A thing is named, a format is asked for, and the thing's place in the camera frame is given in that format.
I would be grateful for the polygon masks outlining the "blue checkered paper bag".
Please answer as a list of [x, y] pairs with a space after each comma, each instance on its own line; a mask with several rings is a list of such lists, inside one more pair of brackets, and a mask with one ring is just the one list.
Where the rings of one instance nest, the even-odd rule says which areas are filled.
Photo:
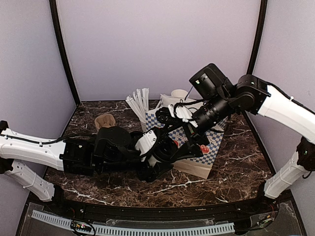
[[[183, 97], [174, 97], [165, 94], [160, 95], [160, 101], [154, 109], [148, 110], [145, 113], [145, 124], [142, 125], [143, 130], [148, 131], [152, 127], [163, 127], [164, 125], [160, 123], [156, 118], [156, 111], [162, 107], [168, 107], [169, 105], [174, 105], [177, 102], [192, 102], [193, 100], [188, 98], [184, 100]], [[201, 151], [203, 155], [201, 157], [183, 159], [176, 161], [174, 163], [174, 169], [194, 175], [200, 178], [206, 179], [210, 173], [210, 170], [215, 162], [217, 153], [219, 151], [223, 135], [225, 132], [227, 124], [227, 118], [224, 118], [216, 126], [211, 128], [205, 134], [209, 140], [208, 145], [202, 145]]]

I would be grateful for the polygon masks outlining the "black coffee lid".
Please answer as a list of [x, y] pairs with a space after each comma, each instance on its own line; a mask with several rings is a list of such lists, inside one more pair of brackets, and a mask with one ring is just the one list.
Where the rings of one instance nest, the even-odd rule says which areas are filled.
[[167, 138], [162, 141], [153, 151], [153, 157], [159, 162], [172, 163], [172, 156], [178, 150], [178, 146], [173, 139]]

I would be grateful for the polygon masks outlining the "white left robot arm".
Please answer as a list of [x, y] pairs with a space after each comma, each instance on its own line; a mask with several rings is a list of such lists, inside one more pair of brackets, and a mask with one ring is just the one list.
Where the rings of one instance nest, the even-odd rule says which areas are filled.
[[69, 202], [63, 199], [63, 189], [41, 178], [26, 162], [84, 176], [135, 171], [140, 180], [152, 182], [173, 168], [171, 161], [153, 156], [161, 145], [160, 132], [154, 128], [146, 133], [129, 133], [112, 126], [99, 129], [96, 135], [74, 134], [49, 140], [16, 133], [2, 120], [0, 172], [41, 201], [50, 202], [58, 214], [66, 214]]

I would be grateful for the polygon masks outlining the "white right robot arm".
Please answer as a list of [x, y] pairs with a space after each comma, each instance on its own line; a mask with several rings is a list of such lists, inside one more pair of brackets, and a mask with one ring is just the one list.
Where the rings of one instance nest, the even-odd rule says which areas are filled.
[[301, 141], [290, 160], [264, 183], [263, 194], [251, 203], [255, 213], [262, 213], [298, 178], [315, 170], [315, 114], [285, 94], [273, 83], [254, 75], [231, 81], [213, 63], [199, 70], [189, 80], [204, 102], [194, 113], [188, 109], [192, 102], [178, 102], [168, 107], [172, 117], [192, 123], [200, 132], [214, 127], [227, 116], [246, 111], [277, 121], [300, 134]]

